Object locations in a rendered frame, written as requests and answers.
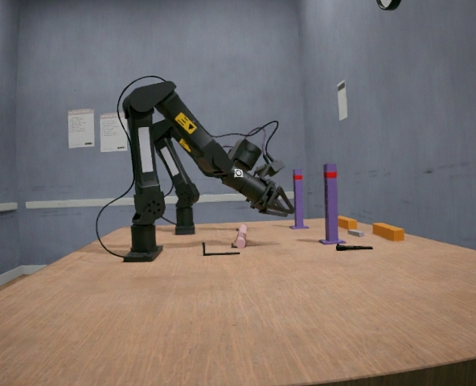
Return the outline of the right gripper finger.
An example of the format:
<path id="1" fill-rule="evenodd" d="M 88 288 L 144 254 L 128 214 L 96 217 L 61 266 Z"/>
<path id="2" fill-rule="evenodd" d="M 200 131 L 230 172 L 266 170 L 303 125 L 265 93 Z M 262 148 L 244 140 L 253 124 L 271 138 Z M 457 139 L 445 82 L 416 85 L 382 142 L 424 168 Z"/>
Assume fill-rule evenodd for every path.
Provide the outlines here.
<path id="1" fill-rule="evenodd" d="M 277 199 L 279 198 L 279 196 L 281 196 L 283 198 L 283 200 L 285 201 L 286 205 L 289 207 L 289 210 L 288 209 L 285 209 L 283 207 L 278 207 L 276 206 L 276 202 L 277 202 Z M 267 209 L 270 209 L 270 210 L 274 210 L 274 211 L 280 211 L 280 212 L 284 212 L 284 213 L 287 213 L 287 214 L 290 214 L 292 215 L 295 210 L 292 206 L 292 204 L 290 203 L 290 201 L 288 200 L 283 188 L 281 186 L 279 186 L 276 190 L 276 194 L 275 196 L 273 197 L 270 205 L 267 207 Z"/>
<path id="2" fill-rule="evenodd" d="M 277 200 L 276 205 L 278 207 L 283 207 L 284 208 L 284 206 L 281 204 L 281 202 L 279 200 Z M 267 210 L 267 208 L 262 209 L 261 211 L 259 211 L 259 213 L 260 214 L 271 215 L 271 216 L 280 216 L 280 217 L 287 217 L 287 215 L 288 215 L 287 213 L 284 213 L 284 212 L 280 213 L 280 212 L 276 212 L 276 211 L 269 211 L 269 210 Z"/>

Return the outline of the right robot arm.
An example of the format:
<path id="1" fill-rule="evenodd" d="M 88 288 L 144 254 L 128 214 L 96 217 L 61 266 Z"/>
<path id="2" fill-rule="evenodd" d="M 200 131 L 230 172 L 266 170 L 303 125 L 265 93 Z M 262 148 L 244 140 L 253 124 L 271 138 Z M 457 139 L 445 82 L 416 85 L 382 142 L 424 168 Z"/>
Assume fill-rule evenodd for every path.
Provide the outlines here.
<path id="1" fill-rule="evenodd" d="M 245 185 L 249 176 L 247 171 L 253 169 L 262 155 L 262 150 L 247 139 L 239 140 L 228 154 L 191 114 L 176 88 L 171 80 L 150 84 L 134 89 L 123 101 L 131 139 L 136 193 L 133 195 L 136 212 L 130 226 L 132 248 L 123 256 L 124 261 L 152 261 L 163 250 L 162 245 L 156 245 L 154 224 L 166 209 L 154 151 L 154 107 L 190 147 L 196 162 L 205 171 L 222 175 L 223 182 L 236 191 Z"/>

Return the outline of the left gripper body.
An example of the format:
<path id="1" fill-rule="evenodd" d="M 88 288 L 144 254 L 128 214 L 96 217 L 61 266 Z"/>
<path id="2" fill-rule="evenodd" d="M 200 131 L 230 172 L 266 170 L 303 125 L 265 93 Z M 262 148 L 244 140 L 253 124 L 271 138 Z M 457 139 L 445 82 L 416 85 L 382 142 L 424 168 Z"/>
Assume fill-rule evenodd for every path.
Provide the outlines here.
<path id="1" fill-rule="evenodd" d="M 267 164 L 264 164 L 263 166 L 257 167 L 257 169 L 256 169 L 256 171 L 255 171 L 255 173 L 254 173 L 253 176 L 254 176 L 255 178 L 259 179 L 258 177 L 256 177 L 256 174 L 259 173 L 259 172 L 261 172 L 261 171 L 263 171 L 263 169 L 264 169 L 266 166 L 267 166 Z M 252 201 L 252 200 L 250 200 L 250 199 L 247 198 L 245 201 L 249 202 L 249 201 Z"/>

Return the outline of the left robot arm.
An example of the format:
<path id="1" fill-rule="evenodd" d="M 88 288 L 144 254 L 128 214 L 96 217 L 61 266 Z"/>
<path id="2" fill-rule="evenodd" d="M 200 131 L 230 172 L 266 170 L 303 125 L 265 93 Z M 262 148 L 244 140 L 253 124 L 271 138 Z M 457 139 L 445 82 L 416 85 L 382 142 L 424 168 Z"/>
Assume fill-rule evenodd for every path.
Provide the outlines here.
<path id="1" fill-rule="evenodd" d="M 199 191 L 191 179 L 187 175 L 177 153 L 174 144 L 171 140 L 173 137 L 183 147 L 183 149 L 194 159 L 194 155 L 190 147 L 185 143 L 179 133 L 174 129 L 171 123 L 167 120 L 161 120 L 153 123 L 154 145 L 160 153 L 166 168 L 174 183 L 175 194 L 178 201 L 175 204 L 176 208 L 176 224 L 175 231 L 192 231 L 195 230 L 193 223 L 193 203 L 199 200 Z M 205 171 L 194 159 L 199 169 L 207 177 L 221 178 L 222 183 L 224 177 L 222 175 L 215 175 L 212 172 Z M 228 186 L 228 185 L 227 185 Z M 182 208 L 183 207 L 183 208 Z"/>

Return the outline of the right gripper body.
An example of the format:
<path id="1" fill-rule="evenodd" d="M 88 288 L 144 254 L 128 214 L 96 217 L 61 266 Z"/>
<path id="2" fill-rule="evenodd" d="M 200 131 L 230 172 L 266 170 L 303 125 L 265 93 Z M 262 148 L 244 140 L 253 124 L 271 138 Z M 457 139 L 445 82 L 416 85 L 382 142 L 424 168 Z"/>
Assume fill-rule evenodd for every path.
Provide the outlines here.
<path id="1" fill-rule="evenodd" d="M 276 183 L 273 180 L 270 182 L 269 179 L 267 180 L 264 177 L 268 172 L 269 168 L 277 162 L 278 161 L 276 160 L 275 162 L 268 164 L 263 169 L 263 172 L 259 179 L 256 179 L 251 174 L 249 174 L 247 180 L 245 181 L 245 185 L 243 185 L 243 187 L 239 189 L 239 193 L 252 200 L 250 208 L 256 208 L 261 211 L 262 209 L 270 205 L 273 197 L 276 194 L 275 190 L 277 189 L 277 187 L 275 187 Z M 267 200 L 267 198 L 269 199 Z"/>

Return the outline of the orange rectangular bar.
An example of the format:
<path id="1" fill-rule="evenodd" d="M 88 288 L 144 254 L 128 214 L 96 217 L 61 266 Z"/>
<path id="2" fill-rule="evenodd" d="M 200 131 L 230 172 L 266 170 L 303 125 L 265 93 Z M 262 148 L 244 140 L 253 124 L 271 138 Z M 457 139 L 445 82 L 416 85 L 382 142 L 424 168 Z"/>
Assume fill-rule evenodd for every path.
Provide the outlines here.
<path id="1" fill-rule="evenodd" d="M 348 230 L 357 229 L 357 220 L 349 219 L 344 217 L 343 219 L 338 219 L 338 226 Z"/>
<path id="2" fill-rule="evenodd" d="M 383 226 L 383 227 L 380 227 Z M 373 233 L 392 241 L 404 241 L 404 229 L 380 223 L 372 224 Z"/>

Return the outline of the pink long bar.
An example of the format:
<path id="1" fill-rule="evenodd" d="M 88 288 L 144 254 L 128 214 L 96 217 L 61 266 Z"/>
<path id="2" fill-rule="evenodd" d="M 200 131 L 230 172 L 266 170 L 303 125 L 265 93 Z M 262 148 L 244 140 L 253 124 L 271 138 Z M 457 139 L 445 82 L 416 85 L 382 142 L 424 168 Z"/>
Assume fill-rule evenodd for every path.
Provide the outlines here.
<path id="1" fill-rule="evenodd" d="M 238 234 L 238 237 L 237 237 L 236 246 L 233 246 L 233 244 L 232 244 L 232 248 L 237 248 L 237 247 L 238 248 L 243 248 L 245 246 L 245 243 L 246 243 L 247 225 L 242 224 L 240 226 L 240 230 L 238 230 L 238 228 L 236 230 L 239 231 L 239 234 Z"/>

